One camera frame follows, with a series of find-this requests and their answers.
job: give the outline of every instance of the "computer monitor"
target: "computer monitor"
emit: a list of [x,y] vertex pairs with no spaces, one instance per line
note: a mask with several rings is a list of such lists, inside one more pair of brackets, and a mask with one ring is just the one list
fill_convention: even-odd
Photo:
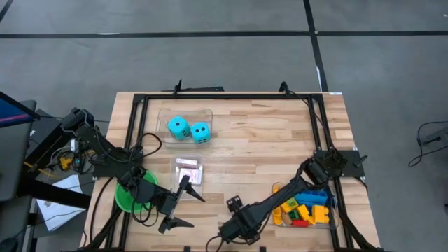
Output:
[[40,118],[36,112],[0,92],[0,127],[29,123]]

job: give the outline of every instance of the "concrete floor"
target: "concrete floor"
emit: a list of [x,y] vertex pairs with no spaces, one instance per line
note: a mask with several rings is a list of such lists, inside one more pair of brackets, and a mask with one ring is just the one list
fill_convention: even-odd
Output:
[[[448,30],[446,0],[312,0],[311,7],[317,31]],[[0,23],[0,34],[220,30],[307,30],[305,8],[287,0],[14,0]],[[318,42],[329,90],[344,93],[356,145],[369,155],[381,245],[446,251],[447,152],[407,163],[419,151],[418,126],[447,119],[448,37]],[[1,90],[55,116],[79,106],[108,119],[116,92],[172,89],[180,78],[186,88],[277,90],[287,81],[292,90],[319,90],[308,37],[1,39],[0,55]],[[39,239],[38,251],[76,249],[84,219]]]

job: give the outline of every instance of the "wooden table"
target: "wooden table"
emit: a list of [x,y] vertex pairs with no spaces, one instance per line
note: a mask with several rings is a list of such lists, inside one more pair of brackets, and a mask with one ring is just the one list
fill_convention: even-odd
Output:
[[[132,107],[132,92],[119,92],[111,116],[107,139],[115,146],[124,146],[127,124]],[[336,148],[351,150],[354,140],[347,110],[340,94],[323,94],[325,110],[332,140]],[[298,165],[313,155],[315,145],[307,105],[300,100],[250,100],[250,99],[166,99],[150,100],[146,118],[146,132],[154,132],[160,109],[213,111],[213,138],[210,148],[173,149],[162,147],[156,154],[143,161],[161,186],[170,188],[170,157],[176,153],[200,153],[204,164],[204,191],[206,203],[180,202],[175,216],[189,221],[194,228],[174,228],[165,234],[158,232],[158,225],[144,227],[132,219],[126,242],[126,251],[182,251],[190,246],[194,251],[204,251],[206,242],[218,232],[218,226],[231,215],[225,201],[239,195],[243,204],[262,201],[271,194],[273,183],[287,183]],[[137,116],[133,140],[137,135]],[[322,143],[323,131],[320,132]],[[143,140],[145,153],[156,147],[155,140]],[[95,183],[92,203],[87,215],[85,231],[90,229],[92,208],[106,179]],[[342,188],[349,217],[356,227],[375,246],[379,240],[370,210],[366,189],[355,179],[342,178]],[[116,182],[105,189],[95,217],[94,235],[111,214]],[[113,245],[118,245],[121,218],[115,228]],[[341,225],[338,227],[341,246],[345,246]],[[332,251],[329,230],[287,228],[273,225],[269,220],[261,240],[252,246],[224,244],[222,251]],[[210,251],[215,251],[219,241],[214,240]]]

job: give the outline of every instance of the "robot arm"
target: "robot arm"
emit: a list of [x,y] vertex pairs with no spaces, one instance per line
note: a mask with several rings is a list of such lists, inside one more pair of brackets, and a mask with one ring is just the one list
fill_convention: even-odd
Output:
[[[301,177],[302,171],[309,175],[314,185]],[[327,181],[328,175],[325,169],[315,159],[308,159],[300,165],[297,174],[287,185],[262,202],[242,206],[239,196],[229,199],[227,207],[233,212],[233,215],[230,220],[219,227],[218,235],[227,243],[239,237],[245,240],[248,245],[251,245],[260,239],[259,229],[273,209],[303,190],[314,186],[323,187]]]
[[80,145],[94,150],[97,154],[93,162],[95,165],[93,176],[115,177],[118,183],[131,193],[136,203],[151,202],[158,212],[165,215],[159,228],[161,233],[175,227],[194,227],[191,223],[173,217],[183,191],[205,202],[194,191],[189,182],[190,178],[188,176],[182,178],[177,192],[147,182],[143,179],[146,169],[141,166],[143,152],[135,151],[138,148],[125,150],[115,147],[94,127],[94,121],[93,115],[88,111],[74,108],[61,124],[64,132],[72,134],[78,139]]

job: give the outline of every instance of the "green plastic bowl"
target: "green plastic bowl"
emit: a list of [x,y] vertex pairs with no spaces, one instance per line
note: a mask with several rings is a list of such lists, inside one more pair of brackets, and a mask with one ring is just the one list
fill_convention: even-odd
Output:
[[[150,173],[149,171],[146,171],[145,176],[143,176],[143,179],[146,181],[149,181],[153,184],[158,184],[157,178],[154,176],[154,174]],[[130,192],[126,192],[123,187],[118,184],[117,188],[115,189],[115,201],[117,202],[117,205],[125,212],[130,213],[131,212],[131,206],[132,201],[134,201],[134,198],[131,196]],[[151,203],[148,202],[145,204],[146,208],[151,207]],[[146,211],[146,209],[141,207],[140,203],[135,203],[134,205],[134,213],[140,214],[141,210]]]

